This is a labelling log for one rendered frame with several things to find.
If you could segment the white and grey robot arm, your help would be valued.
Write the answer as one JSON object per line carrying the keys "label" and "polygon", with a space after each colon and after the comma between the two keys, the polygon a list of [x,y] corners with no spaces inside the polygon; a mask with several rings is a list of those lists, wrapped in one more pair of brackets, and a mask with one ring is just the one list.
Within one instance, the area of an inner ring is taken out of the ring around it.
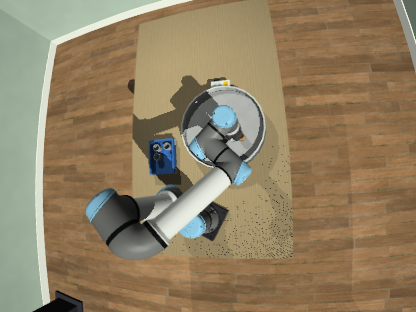
{"label": "white and grey robot arm", "polygon": [[237,129],[236,119],[231,107],[220,105],[191,141],[189,149],[201,160],[208,158],[215,167],[185,193],[170,184],[158,195],[133,198],[107,188],[90,200],[86,215],[113,254],[126,260],[142,260],[163,251],[178,232],[196,238],[215,230],[219,215],[209,204],[232,183],[239,185],[252,171],[222,141]]}

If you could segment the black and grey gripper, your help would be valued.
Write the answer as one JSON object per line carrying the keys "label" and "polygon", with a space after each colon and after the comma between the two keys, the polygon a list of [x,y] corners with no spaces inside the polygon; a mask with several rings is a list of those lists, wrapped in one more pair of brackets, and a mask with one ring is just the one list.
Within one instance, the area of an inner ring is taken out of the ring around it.
{"label": "black and grey gripper", "polygon": [[237,129],[232,133],[228,133],[222,141],[225,144],[228,142],[228,140],[230,140],[232,143],[234,143],[235,141],[238,141],[242,136],[243,136],[243,133],[242,133],[241,128],[239,127],[239,123],[238,123]]}

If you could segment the blue crate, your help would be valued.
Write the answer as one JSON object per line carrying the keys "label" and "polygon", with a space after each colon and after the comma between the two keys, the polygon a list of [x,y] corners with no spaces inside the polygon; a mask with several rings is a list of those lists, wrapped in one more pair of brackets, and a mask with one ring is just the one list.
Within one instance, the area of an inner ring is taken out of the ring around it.
{"label": "blue crate", "polygon": [[[165,150],[163,147],[164,144],[165,143],[171,144],[171,140],[172,140],[172,150],[170,151]],[[162,146],[161,152],[156,152],[153,150],[153,146],[155,144]],[[149,175],[178,174],[176,145],[177,145],[177,141],[174,138],[149,141]],[[156,153],[161,154],[163,156],[163,159],[161,161],[154,160],[154,155]]]}

